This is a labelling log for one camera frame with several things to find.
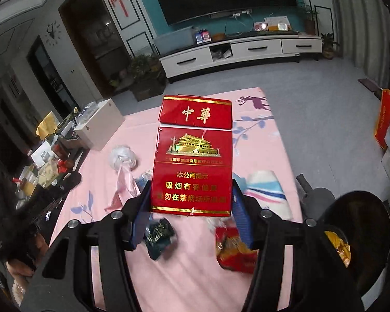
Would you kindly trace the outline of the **QR code stand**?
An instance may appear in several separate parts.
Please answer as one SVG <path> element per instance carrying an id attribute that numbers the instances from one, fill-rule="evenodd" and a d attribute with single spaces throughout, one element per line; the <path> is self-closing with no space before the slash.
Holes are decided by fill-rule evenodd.
<path id="1" fill-rule="evenodd" d="M 203 44 L 210 42 L 212 39 L 209 31 L 207 31 L 206 29 L 202 29 L 195 33 L 195 40 L 197 44 Z"/>

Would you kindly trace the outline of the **white box on table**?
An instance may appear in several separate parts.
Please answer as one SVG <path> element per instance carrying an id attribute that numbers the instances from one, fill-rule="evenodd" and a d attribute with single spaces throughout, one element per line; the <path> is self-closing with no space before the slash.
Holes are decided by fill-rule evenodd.
<path id="1" fill-rule="evenodd" d="M 125 121 L 112 99 L 98 103 L 98 110 L 84 124 L 74 128 L 88 149 L 101 151 Z"/>

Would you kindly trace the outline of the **yellow snack wrapper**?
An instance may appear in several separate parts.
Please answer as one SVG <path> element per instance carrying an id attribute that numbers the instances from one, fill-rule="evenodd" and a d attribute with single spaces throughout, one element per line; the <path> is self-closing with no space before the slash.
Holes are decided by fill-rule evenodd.
<path id="1" fill-rule="evenodd" d="M 330 240 L 331 244 L 334 246 L 336 252 L 340 256 L 342 262 L 347 268 L 351 262 L 351 247 L 346 243 L 336 232 L 325 231 L 327 238 Z"/>

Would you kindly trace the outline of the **black wall clock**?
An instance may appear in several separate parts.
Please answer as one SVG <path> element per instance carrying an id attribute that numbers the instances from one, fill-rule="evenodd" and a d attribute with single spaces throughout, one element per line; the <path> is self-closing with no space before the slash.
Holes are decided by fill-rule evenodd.
<path id="1" fill-rule="evenodd" d="M 47 24 L 45 32 L 45 40 L 49 46 L 55 46 L 61 40 L 60 24 L 57 21 L 53 21 Z"/>

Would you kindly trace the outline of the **potted plant on cabinet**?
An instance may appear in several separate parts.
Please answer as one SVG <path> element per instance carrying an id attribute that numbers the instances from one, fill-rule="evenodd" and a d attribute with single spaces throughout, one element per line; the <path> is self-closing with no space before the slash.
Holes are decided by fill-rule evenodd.
<path id="1" fill-rule="evenodd" d="M 318 12 L 310 4 L 305 4 L 304 2 L 298 4 L 297 12 L 304 23 L 305 33 L 308 35 L 316 35 Z"/>

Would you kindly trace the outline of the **large floor plant dark pot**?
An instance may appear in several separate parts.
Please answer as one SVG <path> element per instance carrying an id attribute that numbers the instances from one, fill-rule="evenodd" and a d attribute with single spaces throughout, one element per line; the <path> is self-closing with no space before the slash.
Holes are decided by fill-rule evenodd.
<path id="1" fill-rule="evenodd" d="M 156 55 L 140 54 L 132 59 L 130 73 L 133 84 L 129 88 L 137 101 L 161 95 L 166 87 L 166 75 Z"/>

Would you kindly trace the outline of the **red snack wrapper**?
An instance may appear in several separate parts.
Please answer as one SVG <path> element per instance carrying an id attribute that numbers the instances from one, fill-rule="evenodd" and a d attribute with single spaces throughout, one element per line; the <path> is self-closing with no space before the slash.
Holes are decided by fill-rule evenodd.
<path id="1" fill-rule="evenodd" d="M 235 227 L 217 227 L 216 260 L 221 268 L 253 274 L 258 259 L 257 250 L 250 250 Z"/>

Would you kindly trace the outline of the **white certificate card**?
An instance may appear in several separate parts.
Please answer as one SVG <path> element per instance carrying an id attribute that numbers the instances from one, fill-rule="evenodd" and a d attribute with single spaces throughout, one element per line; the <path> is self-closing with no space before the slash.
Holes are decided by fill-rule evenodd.
<path id="1" fill-rule="evenodd" d="M 290 25 L 287 16 L 269 16 L 264 18 L 269 31 L 290 31 L 292 26 Z"/>

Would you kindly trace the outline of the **yellow cloth on chair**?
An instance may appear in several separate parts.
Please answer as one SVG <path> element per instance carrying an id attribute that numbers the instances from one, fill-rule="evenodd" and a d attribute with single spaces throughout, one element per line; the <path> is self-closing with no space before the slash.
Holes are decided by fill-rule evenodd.
<path id="1" fill-rule="evenodd" d="M 60 121 L 56 115 L 50 111 L 36 128 L 36 135 L 43 141 L 49 135 L 55 134 Z"/>

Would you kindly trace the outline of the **striped tissue pack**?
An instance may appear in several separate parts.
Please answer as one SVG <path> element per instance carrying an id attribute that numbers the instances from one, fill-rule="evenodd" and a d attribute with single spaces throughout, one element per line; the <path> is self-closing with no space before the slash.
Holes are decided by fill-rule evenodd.
<path id="1" fill-rule="evenodd" d="M 262 209 L 270 209 L 283 220 L 293 220 L 292 210 L 273 171 L 256 171 L 247 178 L 233 173 L 243 195 L 253 197 Z"/>

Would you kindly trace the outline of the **pink floral tablecloth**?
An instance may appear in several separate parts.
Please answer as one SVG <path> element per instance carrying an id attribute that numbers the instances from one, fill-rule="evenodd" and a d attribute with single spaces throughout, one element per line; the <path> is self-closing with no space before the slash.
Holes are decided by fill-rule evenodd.
<path id="1" fill-rule="evenodd" d="M 68 194 L 58 235 L 71 220 L 95 223 L 139 193 L 153 171 L 153 218 L 167 219 L 176 240 L 158 260 L 144 244 L 125 254 L 143 311 L 241 311 L 252 275 L 222 268 L 216 232 L 232 235 L 231 183 L 299 222 L 302 213 L 287 153 L 259 88 L 208 96 L 168 95 L 161 107 L 128 115 L 100 151 L 81 165 Z"/>

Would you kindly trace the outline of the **red Chunghwa cigarette box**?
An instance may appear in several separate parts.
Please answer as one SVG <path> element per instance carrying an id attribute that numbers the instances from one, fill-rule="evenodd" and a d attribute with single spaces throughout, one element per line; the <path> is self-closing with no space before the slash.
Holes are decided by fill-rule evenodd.
<path id="1" fill-rule="evenodd" d="M 152 211 L 183 216 L 230 216 L 231 101 L 167 95 L 158 121 Z"/>

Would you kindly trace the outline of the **white TV cabinet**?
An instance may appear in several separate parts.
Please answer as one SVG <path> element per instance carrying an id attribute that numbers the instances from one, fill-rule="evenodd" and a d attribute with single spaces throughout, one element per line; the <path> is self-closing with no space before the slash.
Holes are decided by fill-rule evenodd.
<path id="1" fill-rule="evenodd" d="M 302 54 L 321 54 L 323 41 L 316 35 L 301 33 L 257 35 L 209 42 L 160 58 L 167 78 L 188 73 L 263 59 L 299 58 Z"/>

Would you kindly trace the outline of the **red paper shopping bag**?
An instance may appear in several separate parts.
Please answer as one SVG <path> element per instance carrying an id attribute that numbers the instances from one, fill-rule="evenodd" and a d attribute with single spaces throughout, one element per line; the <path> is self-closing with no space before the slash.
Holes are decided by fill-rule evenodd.
<path id="1" fill-rule="evenodd" d="M 381 94 L 380 110 L 378 119 L 375 125 L 374 137 L 380 148 L 385 150 L 387 144 L 385 143 L 385 135 L 390 126 L 390 90 L 384 89 Z"/>

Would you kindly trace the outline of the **potted plant by curtain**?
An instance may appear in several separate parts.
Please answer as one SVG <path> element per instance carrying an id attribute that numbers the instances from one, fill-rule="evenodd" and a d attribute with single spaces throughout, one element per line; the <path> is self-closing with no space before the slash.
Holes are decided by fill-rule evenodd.
<path id="1" fill-rule="evenodd" d="M 322 55 L 325 59 L 333 59 L 336 53 L 336 49 L 340 46 L 334 39 L 333 33 L 322 33 Z"/>

